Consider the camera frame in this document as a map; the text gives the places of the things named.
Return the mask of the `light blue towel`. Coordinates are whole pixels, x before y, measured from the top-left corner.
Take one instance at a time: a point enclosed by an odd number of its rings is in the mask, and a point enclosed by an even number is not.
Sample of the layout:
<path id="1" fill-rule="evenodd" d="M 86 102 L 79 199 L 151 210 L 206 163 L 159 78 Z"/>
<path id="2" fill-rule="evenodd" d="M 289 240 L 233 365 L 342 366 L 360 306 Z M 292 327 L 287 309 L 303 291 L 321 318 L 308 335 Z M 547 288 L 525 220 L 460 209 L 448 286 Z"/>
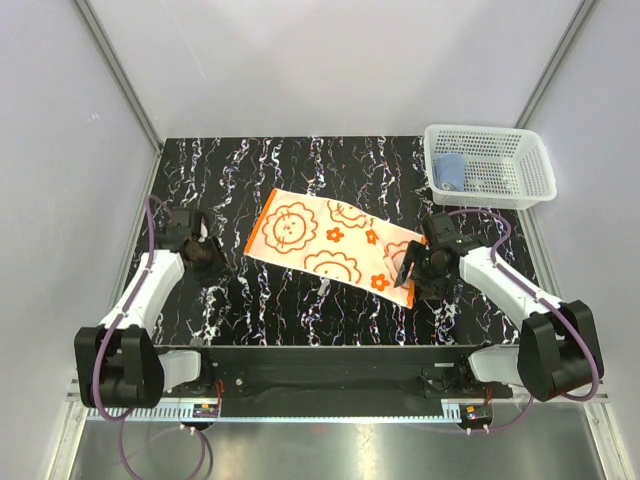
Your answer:
<path id="1" fill-rule="evenodd" d="M 461 192 L 464 189 L 465 159 L 462 154 L 446 153 L 434 164 L 435 185 L 444 191 Z"/>

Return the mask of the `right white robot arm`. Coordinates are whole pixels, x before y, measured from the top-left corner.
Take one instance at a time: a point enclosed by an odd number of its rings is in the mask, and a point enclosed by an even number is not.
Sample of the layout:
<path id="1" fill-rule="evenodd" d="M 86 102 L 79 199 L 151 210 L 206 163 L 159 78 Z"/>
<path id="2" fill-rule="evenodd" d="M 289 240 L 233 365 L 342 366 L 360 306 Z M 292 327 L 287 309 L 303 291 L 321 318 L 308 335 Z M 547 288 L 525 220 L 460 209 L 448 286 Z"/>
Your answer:
<path id="1" fill-rule="evenodd" d="M 498 249 L 512 232 L 509 224 L 489 244 L 476 234 L 462 234 L 453 217 L 442 212 L 423 219 L 426 241 L 409 243 L 396 286 L 412 282 L 422 299 L 435 301 L 462 281 L 493 302 L 519 332 L 517 345 L 471 353 L 454 371 L 457 390 L 472 397 L 489 383 L 501 383 L 521 386 L 541 402 L 594 398 L 604 365 L 591 309 L 580 300 L 566 302 L 546 292 L 500 256 Z"/>

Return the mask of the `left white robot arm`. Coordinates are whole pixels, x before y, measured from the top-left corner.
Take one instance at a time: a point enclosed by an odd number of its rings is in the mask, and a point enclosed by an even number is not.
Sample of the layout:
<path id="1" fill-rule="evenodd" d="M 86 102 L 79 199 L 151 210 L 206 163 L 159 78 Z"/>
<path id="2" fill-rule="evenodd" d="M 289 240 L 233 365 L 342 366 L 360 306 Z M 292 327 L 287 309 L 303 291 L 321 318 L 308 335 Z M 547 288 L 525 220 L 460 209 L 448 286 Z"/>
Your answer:
<path id="1" fill-rule="evenodd" d="M 215 386 L 216 372 L 194 349 L 159 353 L 155 323 L 176 285 L 188 274 L 208 288 L 230 273 L 210 220 L 200 210 L 179 208 L 167 225 L 149 231 L 150 244 L 122 297 L 95 327 L 74 338 L 82 403 L 109 408 L 153 408 L 180 385 L 196 396 Z"/>

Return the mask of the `orange white patterned towel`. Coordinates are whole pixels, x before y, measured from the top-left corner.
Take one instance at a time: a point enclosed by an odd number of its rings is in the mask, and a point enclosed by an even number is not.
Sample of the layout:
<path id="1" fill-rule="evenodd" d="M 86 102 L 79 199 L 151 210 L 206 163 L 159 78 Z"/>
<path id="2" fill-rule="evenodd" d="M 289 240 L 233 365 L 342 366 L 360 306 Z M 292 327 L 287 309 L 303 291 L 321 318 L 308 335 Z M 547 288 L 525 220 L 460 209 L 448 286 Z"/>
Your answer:
<path id="1" fill-rule="evenodd" d="M 337 280 L 411 308 L 412 281 L 394 285 L 409 243 L 423 235 L 348 203 L 273 189 L 244 254 L 280 267 Z"/>

